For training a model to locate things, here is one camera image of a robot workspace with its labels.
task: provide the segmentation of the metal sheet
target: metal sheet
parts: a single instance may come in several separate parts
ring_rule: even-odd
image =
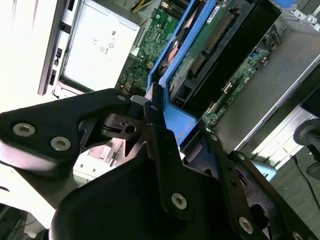
[[[113,88],[140,27],[91,0],[74,27],[63,75],[95,91]]]
[[[241,150],[317,65],[320,37],[286,30],[281,39],[282,45],[270,54],[268,64],[253,75],[216,125],[227,152]]]

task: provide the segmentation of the black cable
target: black cable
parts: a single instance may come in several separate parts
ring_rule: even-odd
[[[34,220],[34,221],[32,221],[32,222],[30,222],[30,223],[28,223],[28,224],[25,224],[25,225],[23,225],[23,226],[19,226],[19,227],[17,227],[17,228],[15,228],[15,229],[13,229],[11,232],[13,232],[14,230],[18,230],[18,229],[20,229],[20,228],[24,228],[24,227],[26,227],[26,226],[28,226],[28,225],[30,225],[30,224],[35,223],[36,221],[37,221],[37,219],[36,219],[36,220]]]
[[[296,167],[297,167],[300,175],[303,177],[303,179],[305,180],[306,184],[308,185],[309,190],[310,190],[310,192],[311,192],[311,194],[312,194],[312,197],[313,197],[313,199],[314,199],[314,201],[315,201],[315,204],[316,204],[316,206],[318,207],[318,209],[319,209],[319,211],[320,211],[320,204],[319,204],[319,202],[318,202],[318,199],[317,199],[317,197],[316,197],[316,195],[315,195],[315,192],[314,192],[314,190],[313,190],[313,188],[312,188],[309,180],[306,178],[306,176],[305,176],[305,175],[303,174],[303,172],[301,171],[301,169],[300,169],[300,167],[299,167],[299,165],[298,165],[298,159],[297,159],[296,155],[292,156],[291,159],[293,159],[293,161],[294,161],[294,163],[295,163],[295,165],[296,165]]]
[[[0,220],[2,220],[7,214],[8,212],[10,212],[10,210],[15,209],[14,207],[10,207],[7,211],[5,211],[5,213],[2,215],[2,217],[0,217]]]
[[[18,232],[18,229],[19,229],[19,227],[17,227],[16,229],[13,229],[13,230],[11,231],[11,233],[12,233],[12,232],[15,230],[15,232],[14,232],[14,234],[12,235],[12,237],[10,238],[10,240],[14,239],[15,235],[16,235],[17,232]]]

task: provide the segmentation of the blue plastic bracket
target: blue plastic bracket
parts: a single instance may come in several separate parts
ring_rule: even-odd
[[[150,88],[152,83],[152,74],[155,72],[155,70],[158,68],[158,65],[161,63],[165,53],[168,51],[170,47],[170,44],[174,41],[178,30],[183,27],[183,23],[194,3],[195,3],[195,0],[192,0],[190,2],[177,28],[173,32],[171,39],[169,40],[162,54],[160,55],[160,57],[154,64],[151,72],[149,73],[147,90]],[[188,36],[186,37],[182,46],[177,52],[172,64],[170,64],[170,66],[168,67],[168,69],[166,70],[166,72],[164,73],[164,75],[159,81],[159,84],[163,87],[163,115],[165,119],[165,124],[168,129],[174,132],[174,136],[178,146],[183,142],[183,140],[188,136],[191,130],[196,126],[198,120],[194,116],[179,109],[178,107],[173,106],[170,103],[168,82],[172,77],[172,75],[174,74],[177,67],[179,66],[180,62],[188,52],[190,46],[194,42],[198,33],[201,31],[203,25],[206,24],[206,21],[210,13],[213,11],[215,4],[216,4],[216,0],[207,1],[201,13],[199,14],[198,18],[196,19],[192,29],[190,30]]]

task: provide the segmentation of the screw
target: screw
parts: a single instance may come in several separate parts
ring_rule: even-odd
[[[63,136],[56,136],[52,138],[50,144],[54,150],[57,150],[60,152],[67,151],[71,147],[71,142],[69,141],[69,139]]]
[[[171,201],[180,210],[185,210],[187,208],[187,200],[178,192],[172,194]]]
[[[34,126],[29,123],[21,122],[13,126],[12,128],[14,134],[21,137],[29,137],[36,132]]]
[[[121,96],[121,95],[118,95],[118,96],[116,96],[118,99],[120,99],[121,101],[125,101],[126,100],[126,98],[124,97],[124,96]]]
[[[240,154],[240,153],[238,153],[238,157],[242,160],[242,161],[244,161],[246,158],[245,158],[245,156],[243,156],[242,154]]]
[[[215,141],[218,141],[218,138],[217,138],[217,136],[216,135],[211,135],[211,138],[213,139],[213,140],[215,140]]]
[[[294,232],[292,233],[292,235],[293,235],[293,238],[294,238],[295,240],[303,240],[303,238],[300,236],[300,234],[299,234],[298,232],[296,232],[296,231],[294,231]]]
[[[158,108],[156,106],[151,105],[151,108],[155,111],[158,111]]]
[[[248,234],[254,233],[254,228],[252,227],[251,223],[248,219],[246,219],[244,216],[241,216],[239,218],[239,224],[242,227],[244,231],[246,231]]]

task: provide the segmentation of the cable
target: cable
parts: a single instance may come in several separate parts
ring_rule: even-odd
[[[296,165],[296,167],[297,167],[300,175],[303,177],[303,179],[305,180],[306,184],[308,185],[309,190],[310,190],[310,192],[311,192],[311,194],[312,194],[312,197],[313,197],[313,199],[314,199],[314,201],[315,201],[315,204],[316,204],[316,206],[318,207],[318,209],[319,209],[319,211],[320,211],[320,204],[319,204],[319,202],[318,202],[318,199],[317,199],[317,197],[316,197],[316,195],[315,195],[315,192],[314,192],[314,190],[313,190],[313,188],[312,188],[309,180],[306,178],[306,176],[305,176],[305,175],[303,174],[303,172],[301,171],[301,169],[300,169],[300,167],[299,167],[299,165],[298,165],[298,159],[297,159],[296,155],[292,156],[291,159],[293,159],[293,161],[294,161],[294,163],[295,163],[295,165]]]
[[[10,207],[7,211],[5,211],[5,213],[2,215],[2,217],[0,217],[0,220],[2,220],[7,214],[8,212],[10,212],[10,210],[15,209],[14,207]]]
[[[144,4],[144,2],[145,2],[145,0],[138,1],[138,3],[136,5],[134,5],[133,8],[131,8],[131,12],[133,12],[134,10],[140,8]]]
[[[151,4],[154,0],[150,0],[147,3],[143,4],[141,7],[136,8],[133,10],[134,13],[138,12],[140,9],[144,8],[145,6],[148,6],[149,4]]]
[[[25,224],[25,225],[23,225],[23,226],[19,226],[19,227],[13,229],[11,232],[13,232],[14,230],[18,230],[18,229],[20,229],[20,228],[24,228],[24,227],[26,227],[26,226],[28,226],[28,225],[31,225],[31,224],[35,223],[36,221],[37,221],[37,219],[34,220],[34,221],[32,221],[32,222],[30,222],[30,223],[28,223],[28,224]]]
[[[15,230],[15,232],[14,232],[14,234],[12,235],[12,237],[10,238],[10,240],[14,239],[15,235],[16,235],[17,232],[18,232],[18,229],[19,229],[19,227],[17,227],[16,229],[13,229],[13,230],[11,231],[11,233],[12,233],[12,232]]]

